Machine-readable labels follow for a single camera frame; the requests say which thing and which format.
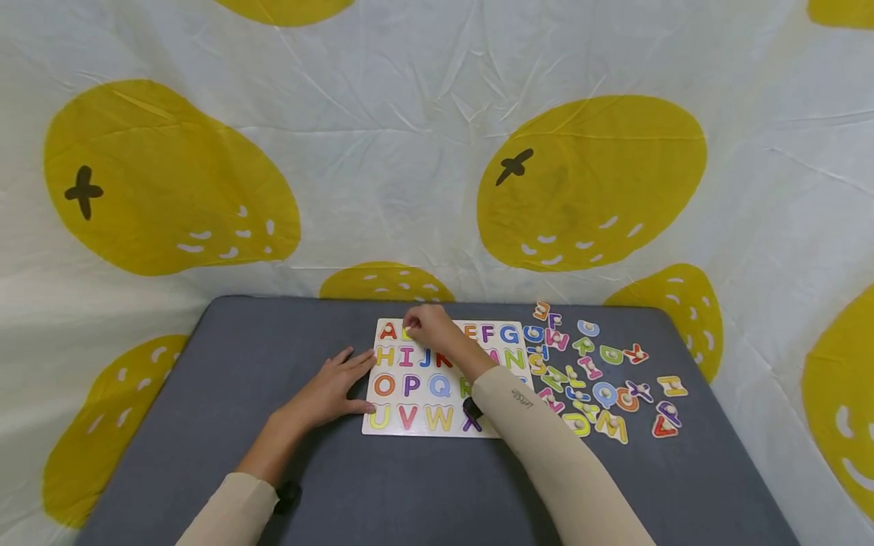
wrist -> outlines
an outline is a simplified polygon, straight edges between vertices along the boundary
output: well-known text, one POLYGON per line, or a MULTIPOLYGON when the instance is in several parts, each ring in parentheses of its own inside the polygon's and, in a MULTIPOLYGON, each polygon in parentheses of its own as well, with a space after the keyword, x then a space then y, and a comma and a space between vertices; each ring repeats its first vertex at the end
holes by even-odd
POLYGON ((265 430, 274 431, 283 438, 288 438, 291 442, 296 443, 315 428, 304 415, 305 412, 297 410, 289 403, 274 411, 267 418, 264 428, 265 430))

beige sleeve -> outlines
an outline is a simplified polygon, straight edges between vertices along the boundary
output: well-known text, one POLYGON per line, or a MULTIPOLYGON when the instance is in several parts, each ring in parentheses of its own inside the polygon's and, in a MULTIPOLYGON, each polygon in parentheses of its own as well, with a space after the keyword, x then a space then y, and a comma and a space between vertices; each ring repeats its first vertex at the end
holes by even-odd
POLYGON ((246 473, 230 473, 177 546, 256 544, 279 497, 270 484, 246 473))
POLYGON ((592 450, 509 370, 482 374, 473 398, 522 462, 565 546, 654 546, 592 450))

wooden puzzle board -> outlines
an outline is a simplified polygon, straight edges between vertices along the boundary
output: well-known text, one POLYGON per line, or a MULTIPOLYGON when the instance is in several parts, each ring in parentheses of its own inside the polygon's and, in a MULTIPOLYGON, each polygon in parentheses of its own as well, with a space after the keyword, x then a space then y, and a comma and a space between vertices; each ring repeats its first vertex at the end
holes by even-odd
MULTIPOLYGON (((531 385, 522 324, 514 321, 454 321, 492 360, 531 385)), ((411 340, 401 319, 379 319, 373 341, 377 365, 367 385, 376 413, 364 415, 361 432, 388 436, 498 438, 489 420, 468 419, 461 405, 470 383, 440 353, 411 340)))

yellow fruit pattern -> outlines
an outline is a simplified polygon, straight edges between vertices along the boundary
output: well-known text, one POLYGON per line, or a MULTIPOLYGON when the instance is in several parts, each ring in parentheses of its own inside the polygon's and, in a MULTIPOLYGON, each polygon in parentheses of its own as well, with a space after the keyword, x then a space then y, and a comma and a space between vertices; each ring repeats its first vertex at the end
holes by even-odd
POLYGON ((43 471, 45 512, 56 522, 85 524, 187 340, 165 335, 145 342, 97 376, 43 471))
POLYGON ((215 0, 239 16, 273 26, 318 23, 352 5, 355 0, 215 0))
POLYGON ((661 309, 674 322, 708 383, 716 377, 722 362, 722 314, 713 286, 697 267, 666 267, 622 288, 604 305, 661 309))
POLYGON ((801 399, 822 457, 874 521, 874 285, 820 336, 801 377, 801 399))
POLYGON ((871 0, 810 0, 810 20, 823 26, 874 29, 874 2, 871 0))
POLYGON ((45 180, 66 228, 139 275, 285 259, 295 197, 264 153, 147 79, 97 86, 55 115, 45 180))
POLYGON ((482 243, 508 266, 573 271, 627 257, 689 202, 707 145, 695 118, 638 95, 578 100, 526 122, 486 167, 482 243))
POLYGON ((331 275, 319 290, 332 300, 455 301, 442 282, 418 267, 370 261, 331 275))

gray tabletop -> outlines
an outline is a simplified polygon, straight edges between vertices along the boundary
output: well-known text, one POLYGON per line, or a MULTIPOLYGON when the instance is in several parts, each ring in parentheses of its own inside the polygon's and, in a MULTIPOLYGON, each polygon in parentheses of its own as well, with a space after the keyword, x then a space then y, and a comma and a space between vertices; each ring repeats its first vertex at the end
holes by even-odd
MULTIPOLYGON (((456 319, 520 321, 533 305, 448 304, 456 319)), ((98 502, 78 544, 173 544, 232 471, 267 416, 328 356, 372 345, 377 319, 406 303, 224 297, 207 308, 98 502)), ((652 386, 680 376, 686 397, 669 400, 683 428, 656 439, 653 405, 621 414, 628 445, 592 432, 603 461, 657 544, 795 545, 792 531, 697 370, 667 315, 647 308, 556 306, 562 331, 600 325, 597 344, 640 343, 649 360, 604 364, 603 380, 652 386)), ((577 351, 552 350, 564 370, 577 351)), ((535 378, 535 390, 543 388, 535 378)), ((366 382, 357 385, 363 397, 366 382)), ((565 411, 574 411, 567 404, 565 411)), ((260 544, 558 544, 543 503, 501 440, 364 436, 361 418, 312 434, 287 477, 298 505, 275 516, 260 544)), ((592 525, 601 522, 592 521, 592 525)))

